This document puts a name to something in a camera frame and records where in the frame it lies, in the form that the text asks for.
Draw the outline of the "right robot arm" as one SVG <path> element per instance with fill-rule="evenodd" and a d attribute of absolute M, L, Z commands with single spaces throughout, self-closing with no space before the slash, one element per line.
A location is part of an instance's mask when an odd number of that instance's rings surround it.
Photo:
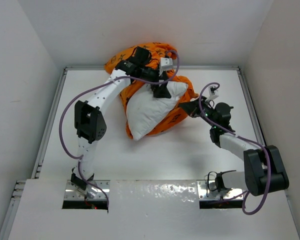
<path fill-rule="evenodd" d="M 230 125 L 232 107 L 227 103 L 219 102 L 211 107 L 205 100 L 196 99 L 178 106 L 189 117 L 200 117 L 207 122 L 211 126 L 211 141 L 243 161 L 243 172 L 229 170 L 216 174 L 214 191 L 225 192 L 235 188 L 260 196 L 265 192 L 273 193 L 289 187 L 289 178 L 279 149 L 274 145 L 258 146 L 236 136 Z"/>

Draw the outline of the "orange patterned pillowcase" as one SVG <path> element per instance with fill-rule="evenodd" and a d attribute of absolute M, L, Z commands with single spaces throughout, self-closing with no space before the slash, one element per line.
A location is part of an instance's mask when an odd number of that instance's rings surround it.
<path fill-rule="evenodd" d="M 111 74 L 121 60 L 127 60 L 136 47 L 147 49 L 151 52 L 151 62 L 148 67 L 156 69 L 161 57 L 177 56 L 170 52 L 177 49 L 168 43 L 147 42 L 134 45 L 118 52 L 105 64 L 104 69 Z M 126 116 L 126 133 L 130 139 L 140 140 L 144 136 L 163 133 L 187 118 L 184 110 L 178 107 L 196 99 L 199 94 L 195 92 L 192 82 L 185 76 L 175 75 L 167 83 L 167 90 L 171 98 L 155 98 L 151 86 L 141 81 L 134 81 L 124 88 L 119 98 Z"/>

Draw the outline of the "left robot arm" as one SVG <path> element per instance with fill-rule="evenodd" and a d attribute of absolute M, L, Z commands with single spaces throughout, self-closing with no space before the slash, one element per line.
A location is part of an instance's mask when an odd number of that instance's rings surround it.
<path fill-rule="evenodd" d="M 150 84 L 157 96 L 170 96 L 167 71 L 173 68 L 173 60 L 168 55 L 160 57 L 156 68 L 148 65 L 152 60 L 149 50 L 137 46 L 127 59 L 120 59 L 114 65 L 108 80 L 89 99 L 75 103 L 74 127 L 78 137 L 78 162 L 72 170 L 71 183 L 80 190 L 87 191 L 92 185 L 92 163 L 97 143 L 107 130 L 104 113 L 122 90 L 132 83 L 144 82 Z"/>

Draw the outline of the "white pillow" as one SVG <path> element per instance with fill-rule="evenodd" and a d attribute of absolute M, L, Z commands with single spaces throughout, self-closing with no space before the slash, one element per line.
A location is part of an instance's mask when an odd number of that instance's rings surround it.
<path fill-rule="evenodd" d="M 185 82 L 169 81 L 167 89 L 171 98 L 155 98 L 149 84 L 144 84 L 128 100 L 125 115 L 127 118 L 126 132 L 134 141 L 146 135 L 156 135 L 169 130 L 187 115 L 178 108 L 188 84 Z"/>

